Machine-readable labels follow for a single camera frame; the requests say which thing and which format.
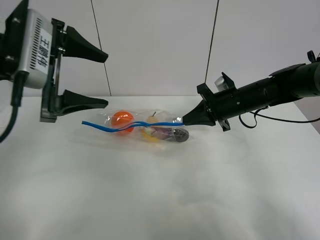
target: white wall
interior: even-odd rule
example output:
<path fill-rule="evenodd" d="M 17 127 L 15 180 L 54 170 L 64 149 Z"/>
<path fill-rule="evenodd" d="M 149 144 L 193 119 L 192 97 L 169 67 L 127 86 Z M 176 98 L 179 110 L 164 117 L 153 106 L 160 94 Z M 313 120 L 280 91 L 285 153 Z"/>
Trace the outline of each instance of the white wall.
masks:
<path fill-rule="evenodd" d="M 113 96 L 196 95 L 216 0 L 94 0 Z"/>
<path fill-rule="evenodd" d="M 306 63 L 320 52 L 319 9 L 319 0 L 221 0 L 208 80 L 225 72 L 242 87 Z"/>

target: toy fruit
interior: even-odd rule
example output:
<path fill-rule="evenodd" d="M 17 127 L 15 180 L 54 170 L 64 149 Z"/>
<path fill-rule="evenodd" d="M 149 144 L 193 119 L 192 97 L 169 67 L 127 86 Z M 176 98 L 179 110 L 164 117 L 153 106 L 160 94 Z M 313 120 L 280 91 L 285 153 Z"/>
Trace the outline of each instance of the toy fruit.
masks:
<path fill-rule="evenodd" d="M 148 116 L 147 119 L 146 119 L 146 122 L 148 124 L 155 124 L 155 123 L 158 123 L 158 119 L 155 117 L 155 114 L 156 112 L 154 112 L 153 115 L 151 116 Z M 147 140 L 148 142 L 152 142 L 152 143 L 156 143 L 156 142 L 159 142 L 159 139 L 154 137 L 154 136 L 151 136 L 152 135 L 152 132 L 153 129 L 151 127 L 145 127 L 143 130 L 142 130 L 142 136 L 144 137 L 145 140 Z"/>
<path fill-rule="evenodd" d="M 135 119 L 134 116 L 130 112 L 118 111 L 112 117 L 111 126 L 114 129 L 119 129 L 119 128 L 122 128 L 122 127 L 128 125 L 129 123 L 133 122 L 134 119 Z M 123 131 L 118 131 L 117 133 L 120 135 L 127 135 L 127 134 L 131 133 L 133 130 L 134 130 L 134 128 L 131 127 L 126 130 L 123 130 Z"/>

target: screw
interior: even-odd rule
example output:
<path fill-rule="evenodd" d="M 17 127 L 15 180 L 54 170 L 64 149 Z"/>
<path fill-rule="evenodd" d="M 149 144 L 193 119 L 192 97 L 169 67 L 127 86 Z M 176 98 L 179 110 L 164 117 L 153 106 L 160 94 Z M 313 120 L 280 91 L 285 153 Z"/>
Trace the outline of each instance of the screw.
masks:
<path fill-rule="evenodd" d="M 7 56 L 5 57 L 5 60 L 6 60 L 7 62 L 13 62 L 13 61 L 15 60 L 15 58 L 14 58 L 13 56 L 7 55 Z"/>
<path fill-rule="evenodd" d="M 62 47 L 58 47 L 58 50 L 59 50 L 60 52 L 62 52 L 62 53 L 65 53 L 65 52 L 66 52 L 66 50 L 63 49 Z"/>
<path fill-rule="evenodd" d="M 14 24 L 19 24 L 21 21 L 20 21 L 20 19 L 14 17 L 14 18 L 12 19 L 12 22 L 13 22 Z"/>

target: robotic arm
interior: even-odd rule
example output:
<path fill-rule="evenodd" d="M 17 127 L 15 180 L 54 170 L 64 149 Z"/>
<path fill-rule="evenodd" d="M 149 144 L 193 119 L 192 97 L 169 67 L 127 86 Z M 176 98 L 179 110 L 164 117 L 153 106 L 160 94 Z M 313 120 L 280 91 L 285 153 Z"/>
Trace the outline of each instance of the robotic arm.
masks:
<path fill-rule="evenodd" d="M 219 92 L 213 93 L 205 83 L 198 85 L 197 92 L 203 100 L 183 117 L 183 123 L 215 126 L 218 122 L 225 132 L 230 130 L 229 118 L 267 106 L 320 96 L 320 57 L 316 58 L 313 51 L 307 54 L 311 63 L 286 67 L 239 89 L 223 72 L 215 82 Z"/>
<path fill-rule="evenodd" d="M 51 22 L 22 0 L 5 21 L 0 33 L 0 81 L 13 81 L 12 116 L 0 143 L 11 131 L 21 105 L 24 87 L 42 89 L 40 121 L 55 123 L 57 116 L 105 108 L 108 101 L 82 96 L 65 90 L 58 95 L 63 57 L 83 58 L 104 63 L 108 54 L 85 40 L 73 27 L 52 19 Z"/>

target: black robotic arm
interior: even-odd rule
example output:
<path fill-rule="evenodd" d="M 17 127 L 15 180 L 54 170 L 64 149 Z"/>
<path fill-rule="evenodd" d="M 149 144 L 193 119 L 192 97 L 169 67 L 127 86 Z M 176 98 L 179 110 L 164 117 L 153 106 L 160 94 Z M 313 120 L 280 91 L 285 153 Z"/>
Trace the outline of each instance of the black robotic arm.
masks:
<path fill-rule="evenodd" d="M 320 96 L 320 57 L 315 58 L 313 51 L 309 51 L 308 59 L 311 63 L 286 67 L 239 89 L 222 72 L 215 82 L 219 92 L 213 93 L 205 83 L 197 86 L 203 100 L 183 117 L 183 123 L 215 126 L 218 122 L 223 131 L 228 131 L 229 118 L 267 106 Z"/>

